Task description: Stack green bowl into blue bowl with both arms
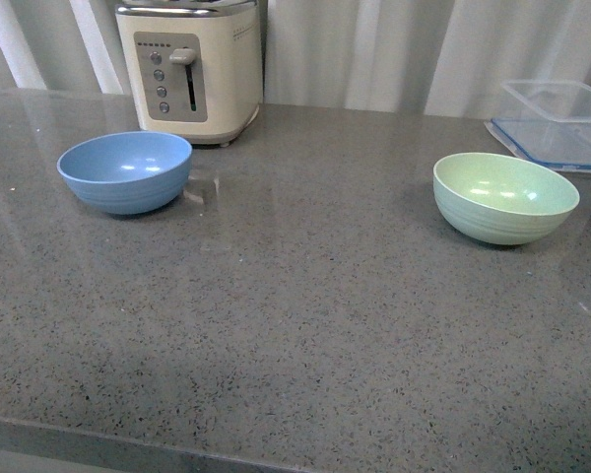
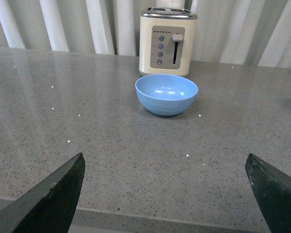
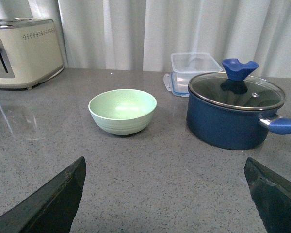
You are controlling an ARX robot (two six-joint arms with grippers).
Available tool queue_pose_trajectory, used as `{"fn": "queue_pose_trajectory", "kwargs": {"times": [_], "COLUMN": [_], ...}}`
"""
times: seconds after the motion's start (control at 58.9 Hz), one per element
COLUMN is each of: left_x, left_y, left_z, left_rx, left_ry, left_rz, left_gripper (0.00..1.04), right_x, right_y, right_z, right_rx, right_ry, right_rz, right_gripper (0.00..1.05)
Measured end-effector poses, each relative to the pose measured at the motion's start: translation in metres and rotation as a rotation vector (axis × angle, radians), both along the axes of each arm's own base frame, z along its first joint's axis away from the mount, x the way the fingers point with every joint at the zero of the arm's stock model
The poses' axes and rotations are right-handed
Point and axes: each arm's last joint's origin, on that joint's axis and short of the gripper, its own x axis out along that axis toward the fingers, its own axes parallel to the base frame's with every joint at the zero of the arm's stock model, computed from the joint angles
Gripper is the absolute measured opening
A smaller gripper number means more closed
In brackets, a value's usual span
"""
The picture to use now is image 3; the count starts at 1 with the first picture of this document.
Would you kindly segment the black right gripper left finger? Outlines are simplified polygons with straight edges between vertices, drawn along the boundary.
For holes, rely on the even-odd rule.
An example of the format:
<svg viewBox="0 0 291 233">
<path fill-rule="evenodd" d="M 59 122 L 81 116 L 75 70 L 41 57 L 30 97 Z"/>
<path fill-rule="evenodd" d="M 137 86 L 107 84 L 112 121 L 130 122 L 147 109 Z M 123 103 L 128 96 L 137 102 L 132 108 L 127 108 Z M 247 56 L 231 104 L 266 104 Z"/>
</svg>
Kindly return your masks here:
<svg viewBox="0 0 291 233">
<path fill-rule="evenodd" d="M 68 233 L 86 176 L 81 156 L 20 204 L 0 216 L 0 233 Z"/>
</svg>

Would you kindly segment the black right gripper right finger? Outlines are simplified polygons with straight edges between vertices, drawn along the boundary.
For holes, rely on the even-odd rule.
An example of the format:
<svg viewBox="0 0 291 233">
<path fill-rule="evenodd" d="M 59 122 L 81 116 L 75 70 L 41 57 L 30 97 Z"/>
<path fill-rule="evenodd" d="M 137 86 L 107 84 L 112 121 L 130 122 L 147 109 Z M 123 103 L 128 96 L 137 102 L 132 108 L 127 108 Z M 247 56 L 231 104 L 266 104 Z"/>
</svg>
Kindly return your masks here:
<svg viewBox="0 0 291 233">
<path fill-rule="evenodd" d="M 244 174 L 266 231 L 291 233 L 291 182 L 250 157 Z"/>
</svg>

